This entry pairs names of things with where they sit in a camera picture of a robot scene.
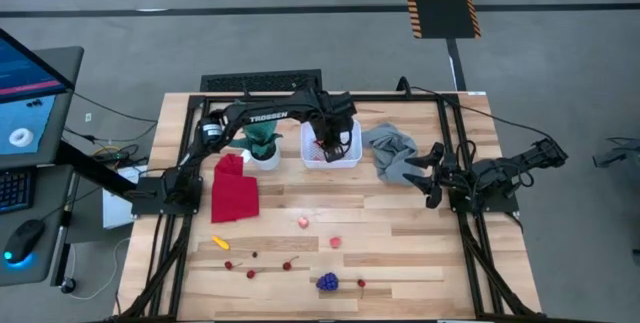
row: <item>wooden tabletop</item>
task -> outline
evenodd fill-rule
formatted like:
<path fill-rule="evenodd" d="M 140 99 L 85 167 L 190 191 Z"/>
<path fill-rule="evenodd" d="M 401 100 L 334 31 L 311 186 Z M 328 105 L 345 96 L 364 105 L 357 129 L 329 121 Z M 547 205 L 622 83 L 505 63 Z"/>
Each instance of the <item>wooden tabletop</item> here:
<path fill-rule="evenodd" d="M 165 95 L 150 168 L 175 165 L 188 97 Z M 462 93 L 460 100 L 489 112 L 484 95 Z M 356 106 L 355 118 L 363 131 L 392 123 L 416 141 L 420 154 L 442 142 L 434 103 Z M 451 113 L 449 117 L 453 126 Z M 499 157 L 493 121 L 464 110 L 463 117 L 468 138 L 478 146 L 476 159 Z M 353 169 L 306 169 L 300 159 L 299 127 L 294 120 L 278 122 L 277 131 L 284 138 L 279 140 L 282 160 L 276 170 L 263 172 L 245 165 L 245 175 L 258 178 L 259 217 L 212 224 L 213 168 L 224 154 L 239 151 L 225 148 L 203 162 L 205 188 L 193 220 L 178 319 L 473 318 L 462 243 L 448 197 L 431 210 L 425 208 L 418 189 L 385 185 L 376 176 L 370 150 Z M 457 144 L 455 131 L 452 136 Z M 485 216 L 498 271 L 525 304 L 539 310 L 520 229 L 503 214 Z M 299 217 L 309 219 L 307 229 L 298 226 Z M 145 285 L 155 224 L 156 217 L 149 216 L 134 225 L 119 290 L 123 308 Z M 213 235 L 226 239 L 231 250 L 221 250 L 211 241 Z M 332 249 L 329 239 L 336 236 L 342 238 L 342 246 Z M 299 257 L 292 262 L 293 269 L 284 271 L 282 264 L 293 257 Z M 242 266 L 228 271 L 227 260 Z M 264 271 L 249 280 L 249 269 Z M 340 279 L 339 289 L 320 292 L 315 282 L 328 272 Z M 485 310 L 490 311 L 486 278 L 479 266 L 478 272 Z M 170 272 L 161 313 L 168 309 L 172 278 Z M 358 279 L 367 282 L 364 295 Z"/>

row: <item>red cloth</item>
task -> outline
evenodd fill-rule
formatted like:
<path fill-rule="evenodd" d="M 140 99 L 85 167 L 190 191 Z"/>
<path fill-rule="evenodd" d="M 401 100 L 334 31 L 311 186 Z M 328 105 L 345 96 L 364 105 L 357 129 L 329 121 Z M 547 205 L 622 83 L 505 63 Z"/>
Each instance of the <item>red cloth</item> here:
<path fill-rule="evenodd" d="M 227 154 L 213 171 L 211 223 L 255 217 L 260 213 L 258 181 L 242 176 L 242 157 Z"/>

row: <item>white basket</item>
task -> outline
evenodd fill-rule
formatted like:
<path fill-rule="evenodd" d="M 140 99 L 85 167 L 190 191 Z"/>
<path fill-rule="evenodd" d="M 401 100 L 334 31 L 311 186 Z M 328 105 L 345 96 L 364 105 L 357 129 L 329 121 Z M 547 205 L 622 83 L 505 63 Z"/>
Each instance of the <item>white basket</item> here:
<path fill-rule="evenodd" d="M 340 134 L 342 142 L 349 140 L 349 133 Z M 324 158 L 324 151 L 316 144 L 316 135 L 313 133 L 311 124 L 304 123 L 300 126 L 300 156 L 307 168 L 310 169 L 333 169 L 333 168 L 353 168 L 362 158 L 362 132 L 360 131 L 360 123 L 353 120 L 353 129 L 351 130 L 351 148 L 345 154 L 344 158 L 327 163 Z"/>

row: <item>gray cloth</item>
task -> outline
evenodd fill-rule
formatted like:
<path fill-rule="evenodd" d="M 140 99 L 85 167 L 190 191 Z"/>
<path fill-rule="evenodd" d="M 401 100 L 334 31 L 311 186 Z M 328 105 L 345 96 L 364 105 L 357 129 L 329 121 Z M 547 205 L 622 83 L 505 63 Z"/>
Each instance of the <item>gray cloth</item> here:
<path fill-rule="evenodd" d="M 372 148 L 375 160 L 373 165 L 378 171 L 378 178 L 385 183 L 412 186 L 402 174 L 409 173 L 424 176 L 423 171 L 404 162 L 405 158 L 418 154 L 416 143 L 406 134 L 400 133 L 390 123 L 382 123 L 376 128 L 362 132 L 362 145 Z"/>

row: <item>concrete floor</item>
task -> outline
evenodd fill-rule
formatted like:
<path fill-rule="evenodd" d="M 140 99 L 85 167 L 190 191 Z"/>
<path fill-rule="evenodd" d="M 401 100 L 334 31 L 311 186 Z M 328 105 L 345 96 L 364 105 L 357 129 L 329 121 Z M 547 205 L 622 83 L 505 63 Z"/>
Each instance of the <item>concrete floor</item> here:
<path fill-rule="evenodd" d="M 404 2 L 0 0 L 0 10 Z M 640 247 L 637 174 L 627 164 L 595 169 L 590 157 L 609 148 L 605 137 L 640 136 L 640 11 L 480 13 L 478 18 L 483 37 L 458 41 L 468 89 L 487 91 L 496 115 L 547 131 L 570 156 L 562 169 L 537 172 L 536 185 L 518 194 L 544 311 L 565 318 L 637 321 L 640 268 L 631 259 L 631 249 Z M 1 19 L 0 26 L 32 49 L 83 46 L 78 91 L 144 117 L 157 116 L 165 92 L 195 91 L 200 75 L 211 73 L 321 68 L 327 89 L 390 89 L 400 75 L 433 90 L 453 87 L 444 41 L 414 40 L 406 14 Z M 90 123 L 84 123 L 86 112 L 93 113 Z M 74 100 L 68 125 L 111 138 L 132 137 L 144 128 L 82 100 Z M 506 155 L 538 138 L 500 124 L 498 133 Z M 151 140 L 140 140 L 143 150 Z M 87 152 L 94 149 L 73 138 L 71 142 Z M 113 269 L 112 249 L 125 234 L 105 233 L 101 242 L 78 246 L 76 278 L 83 283 L 78 295 L 89 295 L 103 284 Z M 85 302 L 44 283 L 1 288 L 0 311 L 3 322 L 102 319 L 111 314 L 115 289 L 113 284 Z M 28 309 L 34 305 L 40 309 Z"/>

